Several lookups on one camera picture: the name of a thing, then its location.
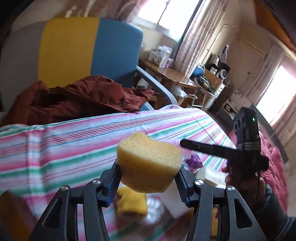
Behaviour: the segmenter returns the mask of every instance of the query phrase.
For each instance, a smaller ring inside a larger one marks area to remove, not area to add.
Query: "hand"
[[[249,208],[252,209],[255,205],[261,204],[265,199],[265,182],[260,177],[259,192],[258,192],[258,176],[254,174],[253,177],[242,182],[235,182],[230,174],[230,167],[223,167],[221,171],[229,173],[225,178],[226,186],[234,186],[243,197]]]

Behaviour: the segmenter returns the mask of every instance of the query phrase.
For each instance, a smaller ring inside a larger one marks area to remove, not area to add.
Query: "person's arm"
[[[230,168],[225,167],[222,171],[230,172]],[[225,182],[226,185],[232,185],[240,192],[257,219],[267,240],[296,240],[295,217],[289,217],[284,213],[270,186],[265,185],[262,177],[260,178],[259,185],[256,175],[238,184],[233,181],[231,174],[229,174],[225,178]]]

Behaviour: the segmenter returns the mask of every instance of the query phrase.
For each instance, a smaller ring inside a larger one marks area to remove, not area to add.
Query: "brown blanket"
[[[117,112],[135,112],[153,95],[150,89],[123,88],[104,76],[88,76],[66,87],[33,83],[16,98],[0,126],[49,124]]]

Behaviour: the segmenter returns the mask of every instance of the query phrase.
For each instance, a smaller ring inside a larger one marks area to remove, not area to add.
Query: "chair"
[[[161,94],[167,104],[173,95],[137,66],[143,39],[141,29],[98,18],[53,18],[13,32],[0,56],[0,91],[4,110],[37,80],[49,88],[66,86],[88,75],[104,75],[132,88],[135,73]],[[145,103],[141,110],[153,110]]]

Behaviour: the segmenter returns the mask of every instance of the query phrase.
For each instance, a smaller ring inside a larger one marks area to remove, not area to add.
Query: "yellow plush toy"
[[[137,193],[128,187],[120,187],[117,190],[118,201],[116,203],[117,214],[139,214],[147,215],[148,207],[146,195]]]

